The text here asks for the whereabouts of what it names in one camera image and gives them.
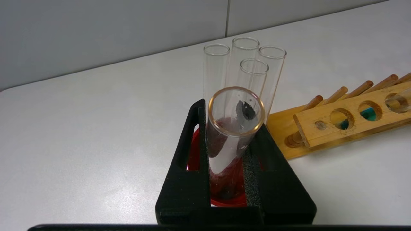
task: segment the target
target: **test tube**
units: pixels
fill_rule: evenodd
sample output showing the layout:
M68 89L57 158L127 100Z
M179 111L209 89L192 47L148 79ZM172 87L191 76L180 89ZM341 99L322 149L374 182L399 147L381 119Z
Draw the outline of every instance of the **test tube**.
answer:
M244 193L240 160L264 115L260 98L246 88L223 88L210 99L207 149L212 197L231 199Z
M240 62L236 86L246 88L260 96L268 70L268 65L261 60L255 58L244 59Z
M230 48L209 44L203 50L203 97L207 106L210 98L225 85Z
M386 99L387 107L396 113L408 112L411 109L411 88Z
M270 71L267 74L266 82L260 98L266 107L265 122L267 122L270 114L272 103L274 101L275 92L277 91L278 81L280 79L284 59L287 52L277 46L262 46L259 49L259 57L261 61L268 64Z
M230 65L226 78L226 87L236 86L240 62L248 58L256 58L260 42L251 37L236 37L231 45Z

